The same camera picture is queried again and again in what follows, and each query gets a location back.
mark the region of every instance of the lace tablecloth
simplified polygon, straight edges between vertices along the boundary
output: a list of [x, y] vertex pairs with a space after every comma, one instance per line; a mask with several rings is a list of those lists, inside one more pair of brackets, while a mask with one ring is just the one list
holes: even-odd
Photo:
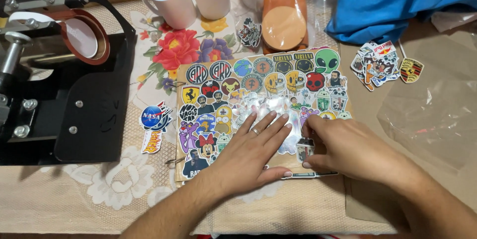
[[[233, 14], [243, 8], [239, 0], [231, 2], [232, 11], [225, 18], [214, 22], [198, 18], [191, 27], [180, 31], [172, 30], [162, 18], [153, 16], [140, 0], [116, 4], [116, 9], [138, 34], [121, 160], [93, 165], [1, 167], [0, 232], [118, 234], [175, 191], [174, 170], [164, 162], [175, 157], [176, 123], [173, 121], [164, 134], [159, 152], [141, 154], [144, 130], [137, 118], [147, 105], [162, 100], [176, 114], [176, 92], [165, 83], [175, 80], [177, 66], [184, 59], [210, 61], [260, 53], [250, 52], [235, 40]], [[109, 34], [122, 31], [103, 7], [87, 10]], [[326, 15], [329, 11], [315, 12], [316, 23], [311, 28], [311, 35], [315, 35], [310, 47], [336, 45], [320, 29], [329, 18]], [[155, 56], [157, 45], [164, 47], [164, 52]], [[39, 79], [47, 75], [44, 72], [36, 76]], [[195, 232], [389, 233], [394, 230], [387, 224], [346, 217], [343, 178], [335, 176], [277, 181], [232, 198], [209, 212]]]

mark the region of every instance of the sticker pile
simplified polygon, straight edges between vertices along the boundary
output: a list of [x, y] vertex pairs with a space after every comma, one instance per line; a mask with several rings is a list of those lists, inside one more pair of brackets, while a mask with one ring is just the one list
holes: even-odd
[[391, 41], [365, 43], [351, 62], [351, 69], [369, 91], [400, 77], [396, 48]]
[[148, 106], [142, 111], [139, 124], [146, 133], [141, 153], [153, 154], [161, 149], [162, 134], [166, 133], [166, 128], [171, 122], [172, 109], [166, 106], [164, 101]]
[[[301, 135], [310, 115], [331, 120], [351, 118], [346, 111], [348, 80], [338, 70], [339, 64], [337, 51], [322, 47], [317, 52], [216, 61], [208, 68], [190, 65], [185, 72], [189, 84], [178, 96], [183, 105], [177, 111], [177, 150], [185, 159], [177, 173], [183, 179], [193, 178], [215, 162], [252, 112], [257, 113], [256, 124], [272, 110], [277, 117], [287, 113], [292, 124], [277, 153], [302, 163], [314, 152], [313, 140]], [[292, 177], [322, 175], [312, 172]]]

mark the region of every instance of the cork coaster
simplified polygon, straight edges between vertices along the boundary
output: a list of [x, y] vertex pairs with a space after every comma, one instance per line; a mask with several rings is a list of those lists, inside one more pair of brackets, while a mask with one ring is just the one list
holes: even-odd
[[262, 22], [263, 40], [275, 50], [290, 50], [305, 36], [306, 20], [296, 8], [278, 6], [270, 10]]

